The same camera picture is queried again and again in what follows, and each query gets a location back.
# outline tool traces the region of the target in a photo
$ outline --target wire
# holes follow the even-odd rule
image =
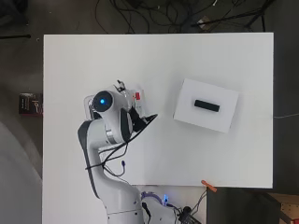
[[[176,209],[174,209],[174,214],[175,214],[175,224],[177,223],[177,213],[176,213]]]
[[[122,1],[122,3],[124,4],[124,6],[127,8],[127,9],[129,9],[129,7],[125,4],[125,2],[123,1],[123,0],[121,0]],[[127,34],[130,34],[130,29],[131,29],[131,27],[132,27],[132,25],[131,25],[131,22],[132,22],[132,14],[131,14],[131,11],[129,11],[129,16],[130,16],[130,21],[129,21],[129,23],[130,23],[130,25],[128,26],[128,31],[127,31]]]
[[[131,26],[131,23],[125,18],[125,16],[123,15],[123,13],[121,12],[121,10],[119,9],[119,7],[116,5],[116,0],[109,0],[109,2],[111,3],[111,5],[121,14],[121,16],[123,17],[123,19],[126,21],[126,23],[129,25],[129,27],[131,28],[133,34],[135,33],[133,27]]]
[[[206,197],[206,190],[204,191],[204,193],[202,193],[202,195],[200,196],[199,200],[198,200],[198,203],[194,206],[194,208],[192,209],[191,211],[191,214],[192,216],[198,212],[198,208],[199,208],[199,204],[201,201],[203,201],[203,199]]]
[[[139,16],[141,16],[142,17],[142,19],[145,21],[145,23],[147,24],[147,27],[148,27],[148,30],[147,30],[147,33],[148,34],[150,34],[150,23],[149,23],[149,21],[147,20],[147,18],[145,18],[145,16],[144,15],[142,15],[140,12],[138,12],[138,11],[136,11],[136,10],[133,10],[133,9],[129,9],[129,8],[120,8],[120,7],[118,7],[117,5],[116,5],[116,0],[113,0],[113,3],[114,4],[112,4],[119,12],[121,12],[121,11],[129,11],[129,12],[134,12],[134,13],[137,13]]]
[[[95,5],[95,8],[94,8],[94,17],[95,17],[95,20],[96,20],[96,23],[102,28],[102,30],[108,34],[108,32],[106,31],[106,29],[101,25],[100,21],[97,19],[97,6],[99,5],[101,0],[97,0],[96,2],[96,5]]]
[[[143,129],[141,129],[138,133],[136,133],[136,135],[134,135],[131,139],[129,139],[129,141],[128,142],[126,142],[126,143],[122,143],[122,144],[120,144],[120,145],[118,145],[118,146],[116,146],[116,147],[113,147],[113,148],[109,148],[109,149],[106,149],[105,151],[112,151],[112,152],[110,152],[109,153],[109,155],[104,159],[104,161],[102,161],[101,163],[99,163],[99,164],[95,164],[95,165],[92,165],[92,166],[88,166],[88,167],[86,167],[85,169],[86,170],[90,170],[90,169],[92,169],[93,167],[98,167],[98,166],[102,166],[103,168],[105,167],[105,165],[106,165],[106,163],[108,162],[108,161],[112,161],[112,160],[116,160],[116,159],[118,159],[118,158],[120,158],[120,157],[122,157],[122,156],[124,156],[125,154],[126,154],[126,152],[127,152],[127,148],[128,148],[128,144],[130,143],[130,142],[132,142],[134,139],[136,139],[151,123],[152,123],[152,121],[153,120],[155,120],[156,118],[157,118],[157,116],[158,115],[152,115],[152,116],[149,116],[149,117],[147,117],[146,118],[146,120],[147,120],[147,124],[146,124],[146,126],[143,128]],[[116,153],[117,151],[119,151],[122,147],[124,147],[124,146],[126,146],[126,148],[125,148],[125,150],[124,150],[124,152],[120,155],[120,156],[117,156],[117,157],[113,157],[113,158],[111,158],[111,156],[114,154],[114,153]]]
[[[299,114],[291,114],[291,115],[286,115],[286,116],[273,117],[273,119],[286,119],[286,118],[291,118],[291,117],[296,117],[296,116],[299,116]]]

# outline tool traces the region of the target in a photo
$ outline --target orange tool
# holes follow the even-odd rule
[[[211,186],[210,184],[208,184],[205,180],[202,180],[202,184],[205,185],[210,190],[212,190],[214,193],[216,193],[217,189]]]

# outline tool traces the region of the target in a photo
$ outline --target black object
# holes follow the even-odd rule
[[[219,112],[220,106],[219,105],[213,105],[211,103],[205,102],[205,101],[200,101],[200,100],[195,100],[194,106],[204,108],[207,110],[211,110],[214,112]]]
[[[150,223],[150,219],[151,219],[151,214],[150,214],[150,210],[148,209],[148,205],[146,203],[142,203],[142,207],[143,207],[143,209],[146,211],[146,213],[149,216],[149,221],[148,221],[148,224],[149,224]]]
[[[113,98],[110,92],[100,91],[93,98],[93,109],[97,112],[105,112],[111,108]]]
[[[81,144],[81,147],[83,149],[84,158],[85,158],[85,162],[86,162],[87,167],[91,166],[90,160],[88,158],[88,152],[87,152],[87,131],[88,131],[91,123],[92,123],[92,120],[84,121],[78,129],[78,140],[79,140],[79,142]],[[89,176],[91,184],[92,184],[93,193],[94,193],[95,197],[100,199],[99,196],[97,195],[96,190],[95,190],[92,170],[88,169],[87,171],[88,171],[88,176]]]
[[[290,218],[280,212],[281,204],[267,193],[252,189],[217,188],[207,191],[206,222],[209,224],[278,224]]]
[[[141,119],[137,113],[137,111],[132,107],[129,111],[132,123],[133,123],[133,131],[139,132],[147,126],[147,123]]]
[[[128,142],[131,137],[128,113],[123,108],[121,109],[121,136],[125,142]]]
[[[190,207],[184,207],[183,212],[180,214],[178,220],[182,224],[201,224],[195,217],[191,215],[192,209]]]
[[[140,4],[143,2],[142,0],[126,0],[127,3],[131,5],[131,7],[138,8]]]
[[[31,38],[31,35],[6,35],[0,36],[0,39]]]
[[[244,27],[250,29],[251,25],[256,22],[260,17],[262,17],[262,24],[263,24],[263,31],[265,32],[265,24],[264,24],[264,13],[265,11],[275,2],[276,0],[265,0],[263,6],[261,7],[261,9],[259,9],[256,12],[246,12],[246,13],[242,13],[236,16],[232,16],[232,17],[227,17],[227,18],[222,18],[219,20],[214,20],[214,21],[205,21],[205,22],[197,22],[196,24],[193,24],[192,27],[198,27],[201,25],[208,25],[208,24],[213,24],[216,22],[222,22],[222,21],[229,21],[229,20],[234,20],[234,19],[238,19],[238,18],[244,18],[244,17],[250,17],[253,16],[252,20],[247,23]]]
[[[19,114],[26,116],[43,116],[43,94],[20,93]]]
[[[28,21],[22,14],[27,8],[28,0],[0,0],[0,19],[10,16],[16,23],[27,24]]]

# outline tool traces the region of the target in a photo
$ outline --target red part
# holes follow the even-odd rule
[[[135,97],[136,97],[136,100],[140,100],[140,94],[139,94],[139,92],[135,93]]]

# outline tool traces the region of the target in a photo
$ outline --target black cable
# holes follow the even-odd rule
[[[181,27],[182,27],[184,24],[186,24],[186,22],[187,22],[188,20],[191,20],[193,16],[195,16],[195,15],[197,15],[197,14],[199,14],[199,13],[201,13],[201,12],[203,12],[203,11],[205,11],[205,10],[211,8],[211,7],[213,7],[213,6],[214,6],[214,2],[215,2],[215,0],[212,0],[212,2],[211,2],[209,5],[207,5],[206,7],[203,7],[202,9],[199,9],[198,11],[194,12],[193,14],[191,14],[188,18],[186,18],[186,19],[183,21],[183,23],[180,25],[180,27],[179,27],[180,30],[181,30]]]
[[[148,224],[150,224],[151,214],[150,214],[150,210],[148,208],[148,205],[146,203],[142,203],[141,205],[142,205],[143,209],[146,211],[146,213],[148,214],[148,217],[149,217]]]
[[[175,214],[175,224],[177,223],[177,213],[176,213],[176,209],[174,209],[174,214]]]
[[[140,12],[136,11],[136,10],[133,10],[133,9],[129,9],[129,8],[120,8],[118,7],[116,4],[114,5],[114,7],[118,10],[118,11],[130,11],[130,12],[134,12],[134,13],[137,13],[139,16],[142,17],[142,19],[145,21],[145,23],[147,24],[148,26],[148,30],[147,30],[147,33],[150,34],[150,23],[149,21],[147,20],[147,18],[145,18],[144,15],[142,15]]]
[[[129,7],[125,4],[125,2],[123,1],[123,0],[121,0],[122,1],[122,3],[124,4],[124,6],[127,8],[127,9],[129,9]],[[132,27],[132,14],[131,14],[131,12],[129,11],[129,16],[130,16],[130,19],[129,19],[129,23],[130,23],[130,25],[128,26],[128,31],[127,31],[127,34],[130,34],[130,29],[131,29],[131,27]]]
[[[110,151],[112,150],[112,152],[109,153],[109,155],[104,159],[104,161],[102,161],[101,163],[99,164],[95,164],[95,165],[92,165],[92,166],[88,166],[86,167],[85,169],[86,170],[90,170],[92,169],[93,167],[98,167],[98,166],[102,166],[104,168],[104,166],[106,165],[106,162],[108,161],[112,161],[112,160],[116,160],[122,156],[125,155],[125,153],[127,152],[127,147],[128,147],[128,144],[130,142],[132,142],[134,139],[136,139],[151,123],[153,120],[155,120],[157,118],[158,115],[152,115],[152,116],[149,116],[146,118],[146,120],[148,121],[148,123],[146,124],[146,126],[141,129],[136,135],[134,135],[131,139],[129,139],[128,142],[126,143],[122,143],[116,147],[113,147],[113,148],[109,148],[109,149],[106,149],[106,151]],[[117,156],[117,157],[114,157],[114,158],[110,158],[114,153],[116,153],[118,150],[120,150],[122,147],[126,146],[126,149],[124,150],[124,152],[120,155],[120,156]]]
[[[131,28],[133,34],[135,33],[133,27],[131,26],[130,22],[125,18],[125,16],[123,15],[123,13],[120,11],[120,9],[118,8],[118,6],[116,5],[116,0],[109,0],[109,2],[111,3],[111,5],[121,14],[121,16],[123,17],[123,19],[126,21],[126,23],[129,25],[129,27]]]
[[[199,208],[199,204],[200,202],[206,197],[206,190],[204,191],[204,193],[202,193],[202,195],[200,196],[198,203],[194,206],[194,208],[192,209],[191,213],[194,211],[195,207],[196,207],[196,211],[192,213],[192,216],[198,212],[198,208]]]
[[[108,34],[108,32],[106,31],[106,29],[101,25],[100,21],[97,19],[97,6],[99,5],[101,0],[97,0],[96,2],[96,5],[95,5],[95,8],[94,8],[94,17],[95,17],[95,20],[97,22],[97,24],[102,28],[102,30]]]
[[[221,18],[221,20],[223,20],[235,7],[239,7],[241,6],[243,3],[245,3],[246,0],[243,0],[241,3],[239,3],[240,0],[236,0],[236,2],[234,2],[234,0],[232,0],[233,3],[233,7],[231,9],[229,9],[224,16]],[[252,12],[258,11],[260,10],[259,8],[257,9],[253,9],[252,11],[248,11],[243,13],[242,15],[246,16],[247,14],[250,14]],[[208,32],[212,32],[213,30],[215,30],[220,24],[222,23],[222,21],[218,22],[216,25],[214,25],[213,27],[211,27]]]

